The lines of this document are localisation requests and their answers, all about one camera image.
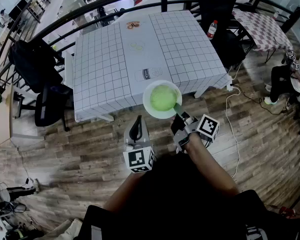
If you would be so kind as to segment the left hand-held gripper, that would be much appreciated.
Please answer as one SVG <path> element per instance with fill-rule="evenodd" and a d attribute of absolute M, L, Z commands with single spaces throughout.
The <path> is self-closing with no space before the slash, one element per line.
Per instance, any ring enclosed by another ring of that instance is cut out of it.
<path fill-rule="evenodd" d="M 151 171 L 155 152 L 150 142 L 149 131 L 144 119 L 139 115 L 124 131 L 125 164 L 134 174 Z"/>

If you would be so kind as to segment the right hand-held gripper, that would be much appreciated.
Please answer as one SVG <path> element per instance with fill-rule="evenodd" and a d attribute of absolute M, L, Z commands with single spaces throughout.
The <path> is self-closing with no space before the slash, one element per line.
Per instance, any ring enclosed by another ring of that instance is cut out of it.
<path fill-rule="evenodd" d="M 189 136 L 196 133 L 200 136 L 205 147 L 209 147 L 217 137 L 220 130 L 220 122 L 214 118 L 204 114 L 200 120 L 192 117 L 186 112 L 179 103 L 173 107 L 177 113 L 173 118 L 170 129 L 173 133 L 173 141 L 176 145 L 176 152 L 183 152 L 184 145 L 189 142 Z"/>

